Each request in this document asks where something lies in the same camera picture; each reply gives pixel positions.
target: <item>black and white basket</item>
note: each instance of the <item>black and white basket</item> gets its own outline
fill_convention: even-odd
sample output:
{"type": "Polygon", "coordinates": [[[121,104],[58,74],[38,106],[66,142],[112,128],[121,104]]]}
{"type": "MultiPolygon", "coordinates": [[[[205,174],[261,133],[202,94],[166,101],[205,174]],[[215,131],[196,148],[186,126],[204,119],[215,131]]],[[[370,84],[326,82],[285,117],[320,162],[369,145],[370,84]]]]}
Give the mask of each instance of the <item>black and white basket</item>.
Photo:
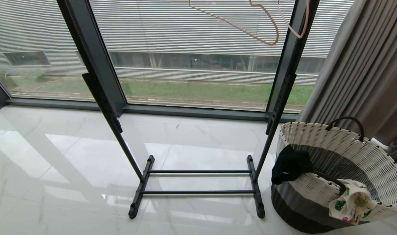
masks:
{"type": "Polygon", "coordinates": [[[329,203],[340,196],[340,186],[330,179],[350,179],[366,184],[378,205],[360,224],[397,213],[397,164],[377,144],[364,137],[364,129],[357,119],[341,117],[329,125],[285,123],[280,131],[277,157],[287,145],[309,152],[314,169],[329,179],[307,173],[295,181],[272,185],[275,210],[295,229],[320,233],[352,226],[328,216],[329,203]],[[340,119],[357,122],[361,135],[333,127],[340,119]]]}

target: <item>white marble floor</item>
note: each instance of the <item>white marble floor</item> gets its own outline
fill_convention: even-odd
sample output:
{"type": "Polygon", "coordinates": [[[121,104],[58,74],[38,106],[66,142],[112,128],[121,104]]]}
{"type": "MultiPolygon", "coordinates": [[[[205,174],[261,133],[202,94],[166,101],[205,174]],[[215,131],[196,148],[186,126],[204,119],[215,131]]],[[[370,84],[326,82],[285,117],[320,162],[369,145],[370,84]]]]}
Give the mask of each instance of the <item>white marble floor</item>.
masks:
{"type": "MultiPolygon", "coordinates": [[[[247,169],[264,123],[128,115],[123,136],[140,169],[247,169]]],[[[301,234],[273,210],[273,144],[259,178],[266,217],[252,197],[148,196],[127,216],[138,179],[100,112],[0,110],[0,235],[301,234]]],[[[152,177],[148,189],[251,189],[249,177],[152,177]]],[[[328,234],[397,234],[397,217],[328,234]]]]}

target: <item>gray curtain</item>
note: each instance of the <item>gray curtain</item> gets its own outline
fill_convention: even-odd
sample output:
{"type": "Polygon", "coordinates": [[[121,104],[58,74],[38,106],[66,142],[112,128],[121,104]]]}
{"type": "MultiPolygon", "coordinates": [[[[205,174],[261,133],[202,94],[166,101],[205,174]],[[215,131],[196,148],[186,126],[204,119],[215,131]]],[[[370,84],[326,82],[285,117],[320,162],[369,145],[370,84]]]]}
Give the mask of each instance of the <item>gray curtain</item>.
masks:
{"type": "MultiPolygon", "coordinates": [[[[397,147],[397,0],[356,0],[339,28],[299,121],[361,121],[366,137],[397,147]]],[[[337,126],[359,132],[350,121],[337,126]]]]}

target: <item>brown basket handle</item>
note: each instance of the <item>brown basket handle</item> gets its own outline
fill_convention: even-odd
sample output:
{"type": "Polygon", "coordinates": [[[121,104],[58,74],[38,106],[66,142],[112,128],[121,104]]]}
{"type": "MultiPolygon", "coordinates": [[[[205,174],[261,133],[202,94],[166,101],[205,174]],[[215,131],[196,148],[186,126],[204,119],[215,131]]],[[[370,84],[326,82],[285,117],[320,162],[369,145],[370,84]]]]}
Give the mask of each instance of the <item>brown basket handle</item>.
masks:
{"type": "Polygon", "coordinates": [[[364,136],[365,136],[364,135],[364,127],[362,126],[361,122],[358,119],[354,118],[354,117],[349,117],[349,116],[339,117],[339,118],[331,121],[330,123],[328,123],[328,127],[326,128],[326,130],[330,131],[332,129],[332,127],[333,127],[333,124],[336,123],[339,120],[342,120],[342,119],[351,119],[352,121],[355,121],[358,124],[359,130],[361,131],[361,135],[360,135],[358,140],[363,142],[364,141],[364,136]]]}
{"type": "Polygon", "coordinates": [[[329,177],[328,175],[326,175],[326,174],[324,174],[324,173],[322,173],[322,172],[320,172],[320,171],[312,170],[311,172],[312,172],[312,173],[315,173],[316,175],[318,175],[318,176],[320,176],[320,177],[322,177],[322,178],[324,178],[324,179],[326,179],[326,180],[328,180],[328,181],[331,181],[331,182],[333,182],[333,183],[336,183],[336,184],[340,187],[340,189],[339,189],[339,195],[343,195],[343,194],[345,193],[346,187],[345,187],[345,185],[344,185],[341,181],[339,181],[339,180],[337,180],[337,179],[333,179],[333,178],[329,177]]]}

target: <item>white corrugated siding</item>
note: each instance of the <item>white corrugated siding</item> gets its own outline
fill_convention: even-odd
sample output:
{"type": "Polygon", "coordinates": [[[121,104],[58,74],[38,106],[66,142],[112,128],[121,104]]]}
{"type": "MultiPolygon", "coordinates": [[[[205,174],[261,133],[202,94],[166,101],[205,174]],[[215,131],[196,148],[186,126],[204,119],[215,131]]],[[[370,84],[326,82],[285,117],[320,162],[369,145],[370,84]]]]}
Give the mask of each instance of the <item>white corrugated siding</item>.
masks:
{"type": "MultiPolygon", "coordinates": [[[[274,38],[273,26],[262,10],[247,0],[192,0],[200,8],[227,18],[263,39],[274,38]]],[[[264,3],[279,25],[280,41],[267,46],[246,34],[192,9],[187,0],[91,0],[109,51],[231,55],[281,54],[287,27],[276,1],[264,3]]],[[[282,0],[290,18],[294,0],[282,0]]],[[[352,0],[321,0],[303,56],[326,57],[352,0]]],[[[48,74],[86,72],[55,0],[0,0],[0,72],[40,69],[48,74]],[[43,51],[50,67],[12,67],[2,53],[43,51]]],[[[272,82],[272,73],[116,68],[119,76],[145,75],[156,79],[199,79],[235,82],[272,82]]],[[[315,84],[316,75],[303,74],[297,84],[315,84]]]]}

